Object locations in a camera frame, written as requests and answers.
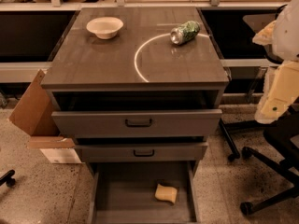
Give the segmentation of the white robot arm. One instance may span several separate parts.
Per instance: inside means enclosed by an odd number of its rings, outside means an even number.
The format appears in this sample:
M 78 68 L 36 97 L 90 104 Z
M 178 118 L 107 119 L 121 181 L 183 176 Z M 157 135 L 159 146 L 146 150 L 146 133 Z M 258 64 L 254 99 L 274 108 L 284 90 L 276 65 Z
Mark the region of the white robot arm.
M 271 45 L 272 52 L 283 60 L 273 79 L 266 76 L 254 116 L 259 123 L 269 124 L 278 120 L 299 97 L 299 0 L 291 0 L 252 41 Z

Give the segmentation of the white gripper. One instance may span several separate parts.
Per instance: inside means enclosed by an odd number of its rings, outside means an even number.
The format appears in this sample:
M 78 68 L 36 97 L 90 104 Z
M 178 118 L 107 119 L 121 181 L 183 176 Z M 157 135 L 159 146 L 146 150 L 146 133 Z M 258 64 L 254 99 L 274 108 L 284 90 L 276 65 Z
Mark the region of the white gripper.
M 271 21 L 253 38 L 252 42 L 266 46 L 272 43 L 276 22 Z M 261 124 L 278 120 L 299 97 L 299 62 L 286 61 L 265 76 L 263 96 L 257 105 L 254 119 Z

